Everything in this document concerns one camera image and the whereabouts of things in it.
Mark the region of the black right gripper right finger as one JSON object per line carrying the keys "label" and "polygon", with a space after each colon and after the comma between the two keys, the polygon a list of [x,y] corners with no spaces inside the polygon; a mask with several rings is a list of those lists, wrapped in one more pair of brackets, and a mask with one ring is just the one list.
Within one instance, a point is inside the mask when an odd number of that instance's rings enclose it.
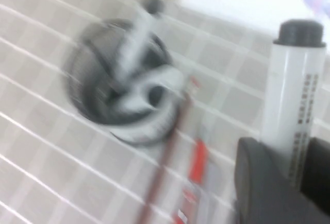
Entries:
{"label": "black right gripper right finger", "polygon": [[305,160],[301,190],[318,205],[329,205],[329,142],[313,137]]}

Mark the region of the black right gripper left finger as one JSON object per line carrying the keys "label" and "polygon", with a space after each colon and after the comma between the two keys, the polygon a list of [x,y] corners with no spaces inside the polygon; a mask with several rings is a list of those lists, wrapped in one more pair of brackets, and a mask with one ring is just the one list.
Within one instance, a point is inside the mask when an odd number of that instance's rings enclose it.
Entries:
{"label": "black right gripper left finger", "polygon": [[329,205],[294,189],[252,137],[238,141],[235,190],[236,223],[329,223]]}

